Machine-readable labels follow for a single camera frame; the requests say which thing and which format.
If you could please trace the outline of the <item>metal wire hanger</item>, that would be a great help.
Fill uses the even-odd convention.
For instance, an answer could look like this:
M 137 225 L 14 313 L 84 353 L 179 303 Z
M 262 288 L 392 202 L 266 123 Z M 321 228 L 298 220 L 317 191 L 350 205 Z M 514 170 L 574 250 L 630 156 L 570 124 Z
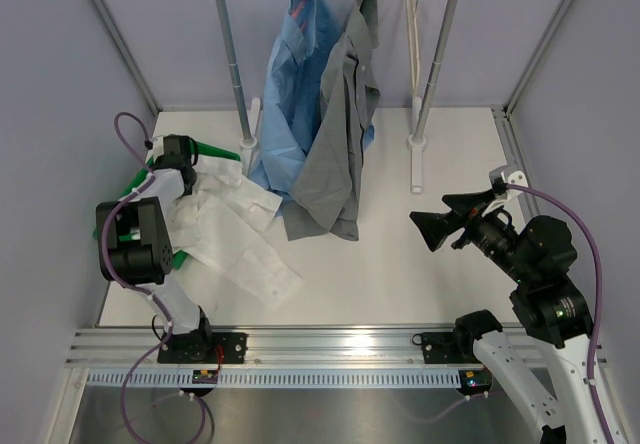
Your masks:
M 407 26 L 407 42 L 409 52 L 409 69 L 411 83 L 411 97 L 417 97 L 421 82 L 421 45 L 419 30 L 419 0 L 405 0 L 405 15 Z

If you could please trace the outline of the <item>green plastic tray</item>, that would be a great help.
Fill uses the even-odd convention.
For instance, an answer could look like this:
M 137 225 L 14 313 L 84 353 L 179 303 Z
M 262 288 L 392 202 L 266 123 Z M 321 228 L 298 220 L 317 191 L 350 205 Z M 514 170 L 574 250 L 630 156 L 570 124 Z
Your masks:
M 241 168 L 238 154 L 192 138 L 199 151 L 197 181 L 192 194 L 183 196 L 184 184 L 177 170 L 151 169 L 153 158 L 162 152 L 162 138 L 146 142 L 152 155 L 121 197 L 96 207 L 94 237 L 100 269 L 108 280 L 121 279 L 130 285 L 163 283 L 185 260 L 172 223 L 178 206 L 196 195 L 208 165 L 221 164 L 233 173 Z

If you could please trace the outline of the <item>light blue shirt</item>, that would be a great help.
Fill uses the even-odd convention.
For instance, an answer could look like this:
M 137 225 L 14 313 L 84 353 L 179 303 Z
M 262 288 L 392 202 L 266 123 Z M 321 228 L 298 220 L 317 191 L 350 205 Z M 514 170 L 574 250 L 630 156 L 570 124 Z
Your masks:
M 320 125 L 321 76 L 342 27 L 326 0 L 291 0 L 271 51 L 250 177 L 289 200 Z

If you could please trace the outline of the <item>white shirt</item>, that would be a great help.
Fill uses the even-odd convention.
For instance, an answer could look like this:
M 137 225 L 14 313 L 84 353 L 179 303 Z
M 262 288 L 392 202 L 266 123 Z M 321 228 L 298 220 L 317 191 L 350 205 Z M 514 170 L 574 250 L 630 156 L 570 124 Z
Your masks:
M 198 146 L 196 182 L 190 195 L 169 207 L 172 245 L 276 308 L 302 278 L 265 240 L 282 198 L 248 179 L 243 164 Z

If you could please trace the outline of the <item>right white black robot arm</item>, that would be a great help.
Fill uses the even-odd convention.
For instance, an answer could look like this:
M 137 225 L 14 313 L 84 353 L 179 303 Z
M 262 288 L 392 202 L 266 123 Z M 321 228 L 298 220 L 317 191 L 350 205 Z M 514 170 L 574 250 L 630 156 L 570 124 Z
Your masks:
M 597 362 L 600 305 L 589 306 L 568 276 L 577 258 L 568 225 L 547 215 L 521 231 L 500 214 L 513 194 L 538 196 L 530 187 L 497 184 L 480 193 L 446 195 L 444 214 L 413 211 L 409 217 L 430 251 L 459 232 L 453 248 L 472 244 L 516 287 L 509 299 L 541 355 L 553 388 L 547 390 L 513 351 L 502 325 L 488 310 L 456 319 L 452 347 L 477 360 L 498 380 L 537 443 L 624 443 L 624 428 Z

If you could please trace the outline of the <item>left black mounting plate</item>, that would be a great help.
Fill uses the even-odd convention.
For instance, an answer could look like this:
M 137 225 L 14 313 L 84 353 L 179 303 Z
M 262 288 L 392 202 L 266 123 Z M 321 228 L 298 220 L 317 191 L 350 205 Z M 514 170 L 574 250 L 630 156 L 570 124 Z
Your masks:
M 172 337 L 158 351 L 161 364 L 243 364 L 247 348 L 246 333 L 213 332 L 210 336 L 192 332 Z

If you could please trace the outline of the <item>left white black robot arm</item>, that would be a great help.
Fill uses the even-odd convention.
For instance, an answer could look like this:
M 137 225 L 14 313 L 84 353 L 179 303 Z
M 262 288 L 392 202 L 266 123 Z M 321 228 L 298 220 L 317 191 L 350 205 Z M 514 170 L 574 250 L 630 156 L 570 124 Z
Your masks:
M 204 311 L 170 277 L 174 250 L 165 213 L 192 194 L 197 161 L 193 139 L 166 136 L 141 182 L 96 208 L 102 275 L 141 296 L 160 319 L 163 362 L 202 363 L 215 348 Z

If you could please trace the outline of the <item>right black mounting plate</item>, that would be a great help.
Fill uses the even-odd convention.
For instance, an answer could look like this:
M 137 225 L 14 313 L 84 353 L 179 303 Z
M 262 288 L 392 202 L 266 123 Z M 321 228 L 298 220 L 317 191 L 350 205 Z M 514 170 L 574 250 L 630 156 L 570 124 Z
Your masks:
M 425 364 L 479 364 L 472 342 L 453 331 L 416 333 L 411 343 L 420 348 Z

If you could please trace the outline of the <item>white metal clothes rack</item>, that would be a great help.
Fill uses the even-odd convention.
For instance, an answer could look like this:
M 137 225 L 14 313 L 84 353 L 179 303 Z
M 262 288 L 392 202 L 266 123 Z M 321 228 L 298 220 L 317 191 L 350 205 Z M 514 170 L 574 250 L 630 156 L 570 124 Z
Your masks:
M 250 106 L 246 105 L 233 41 L 227 1 L 214 1 L 219 18 L 227 65 L 230 72 L 235 105 L 239 116 L 241 129 L 241 162 L 243 163 L 243 171 L 248 172 L 254 157 L 254 151 L 257 148 L 256 128 L 259 124 L 261 100 L 255 98 Z M 413 194 L 421 194 L 425 189 L 423 154 L 427 147 L 426 125 L 432 108 L 441 65 L 458 1 L 459 0 L 447 0 L 446 2 L 429 72 L 426 77 L 422 76 L 421 63 L 421 82 L 419 85 L 418 96 L 412 98 L 411 101 L 412 127 L 407 139 L 407 147 L 410 152 L 410 191 Z

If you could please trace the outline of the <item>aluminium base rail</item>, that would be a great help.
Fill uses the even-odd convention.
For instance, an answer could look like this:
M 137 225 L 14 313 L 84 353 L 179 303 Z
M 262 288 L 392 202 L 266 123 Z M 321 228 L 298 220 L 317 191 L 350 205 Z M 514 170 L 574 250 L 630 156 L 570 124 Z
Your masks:
M 214 332 L 248 335 L 245 362 L 222 369 L 411 369 L 425 364 L 416 333 L 452 331 L 451 326 L 220 326 Z M 96 327 L 75 332 L 67 368 L 127 369 L 139 358 L 159 367 L 156 333 L 145 327 Z

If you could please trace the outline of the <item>black mounting plate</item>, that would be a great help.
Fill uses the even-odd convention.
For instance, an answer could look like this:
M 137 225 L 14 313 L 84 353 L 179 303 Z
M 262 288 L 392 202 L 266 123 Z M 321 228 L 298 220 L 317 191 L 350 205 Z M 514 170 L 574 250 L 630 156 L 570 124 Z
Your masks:
M 246 333 L 213 332 L 210 336 L 192 332 L 172 337 L 158 351 L 161 364 L 243 364 L 247 348 Z
M 453 331 L 416 333 L 411 343 L 420 348 L 425 364 L 479 364 L 472 342 Z

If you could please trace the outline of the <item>grey shirt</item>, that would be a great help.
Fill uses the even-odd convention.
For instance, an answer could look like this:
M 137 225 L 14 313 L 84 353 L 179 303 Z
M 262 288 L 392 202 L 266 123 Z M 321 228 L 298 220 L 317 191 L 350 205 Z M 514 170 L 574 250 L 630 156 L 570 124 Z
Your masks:
M 327 233 L 359 239 L 364 151 L 380 100 L 373 67 L 378 0 L 354 0 L 320 81 L 320 125 L 282 215 L 290 241 Z

